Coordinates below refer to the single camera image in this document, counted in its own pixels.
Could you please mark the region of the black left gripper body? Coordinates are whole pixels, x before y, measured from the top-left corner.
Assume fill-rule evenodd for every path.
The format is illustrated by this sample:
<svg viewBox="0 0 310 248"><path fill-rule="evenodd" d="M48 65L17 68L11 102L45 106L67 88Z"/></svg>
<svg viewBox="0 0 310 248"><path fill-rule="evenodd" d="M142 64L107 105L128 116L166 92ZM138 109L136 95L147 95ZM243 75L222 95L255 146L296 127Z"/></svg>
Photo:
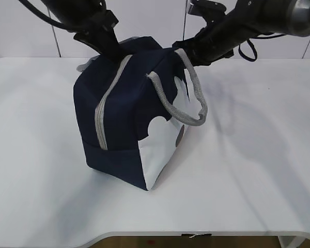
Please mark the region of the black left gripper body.
<svg viewBox="0 0 310 248"><path fill-rule="evenodd" d="M103 5L68 5L68 23L70 32L83 33L98 31L109 32L118 24L118 19L111 10Z"/></svg>

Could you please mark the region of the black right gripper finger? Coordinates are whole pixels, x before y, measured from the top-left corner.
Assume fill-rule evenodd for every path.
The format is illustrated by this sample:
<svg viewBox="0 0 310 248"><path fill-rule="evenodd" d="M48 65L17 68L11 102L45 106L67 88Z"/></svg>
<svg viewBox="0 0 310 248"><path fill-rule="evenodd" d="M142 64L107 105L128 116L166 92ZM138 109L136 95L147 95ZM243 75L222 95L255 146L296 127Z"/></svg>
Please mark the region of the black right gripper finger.
<svg viewBox="0 0 310 248"><path fill-rule="evenodd" d="M183 49L193 66L209 66L212 64L212 61L203 57L203 50L198 48L197 42L194 41L194 38L175 41L172 44L172 47Z"/></svg>

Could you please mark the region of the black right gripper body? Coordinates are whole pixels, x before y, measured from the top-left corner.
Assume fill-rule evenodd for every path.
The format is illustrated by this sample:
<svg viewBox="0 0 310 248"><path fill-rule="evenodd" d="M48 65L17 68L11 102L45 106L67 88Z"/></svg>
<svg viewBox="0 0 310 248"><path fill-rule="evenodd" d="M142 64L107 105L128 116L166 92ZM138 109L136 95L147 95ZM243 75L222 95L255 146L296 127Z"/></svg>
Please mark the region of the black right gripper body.
<svg viewBox="0 0 310 248"><path fill-rule="evenodd" d="M214 62L222 58L230 58L234 52L228 38L222 32L212 33L211 29L202 28L194 37L198 48L203 50L203 57Z"/></svg>

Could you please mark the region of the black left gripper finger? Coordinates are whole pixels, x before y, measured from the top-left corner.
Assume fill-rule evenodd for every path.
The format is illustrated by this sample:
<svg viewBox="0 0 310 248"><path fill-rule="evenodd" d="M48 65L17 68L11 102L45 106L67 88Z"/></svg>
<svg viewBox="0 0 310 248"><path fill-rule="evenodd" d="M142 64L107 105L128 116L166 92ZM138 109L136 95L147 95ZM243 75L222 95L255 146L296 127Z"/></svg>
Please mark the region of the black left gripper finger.
<svg viewBox="0 0 310 248"><path fill-rule="evenodd" d="M113 32L106 32L101 29L98 31L76 33L73 39L90 47L115 63L121 62L126 56L125 50L120 46Z"/></svg>

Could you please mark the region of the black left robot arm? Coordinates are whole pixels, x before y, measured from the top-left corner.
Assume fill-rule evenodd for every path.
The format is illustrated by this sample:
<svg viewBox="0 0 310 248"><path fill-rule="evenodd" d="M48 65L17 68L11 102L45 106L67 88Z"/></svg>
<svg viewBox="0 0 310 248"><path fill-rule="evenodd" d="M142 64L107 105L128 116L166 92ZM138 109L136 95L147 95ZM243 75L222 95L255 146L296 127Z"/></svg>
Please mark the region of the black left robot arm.
<svg viewBox="0 0 310 248"><path fill-rule="evenodd" d="M117 41L114 27L118 19L106 7L105 1L42 1L49 11L65 26L81 28L75 31L74 40L119 63L129 54Z"/></svg>

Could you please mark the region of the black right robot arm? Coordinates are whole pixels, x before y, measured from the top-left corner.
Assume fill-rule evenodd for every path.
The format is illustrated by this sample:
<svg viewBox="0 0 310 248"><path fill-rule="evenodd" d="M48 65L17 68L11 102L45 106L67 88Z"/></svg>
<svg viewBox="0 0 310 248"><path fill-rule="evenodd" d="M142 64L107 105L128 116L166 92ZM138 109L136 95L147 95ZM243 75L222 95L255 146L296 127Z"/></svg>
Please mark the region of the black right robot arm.
<svg viewBox="0 0 310 248"><path fill-rule="evenodd" d="M191 1L188 13L206 21L193 38L176 41L194 66L230 58L234 48L251 39L310 36L310 1L237 1L226 6L214 1Z"/></svg>

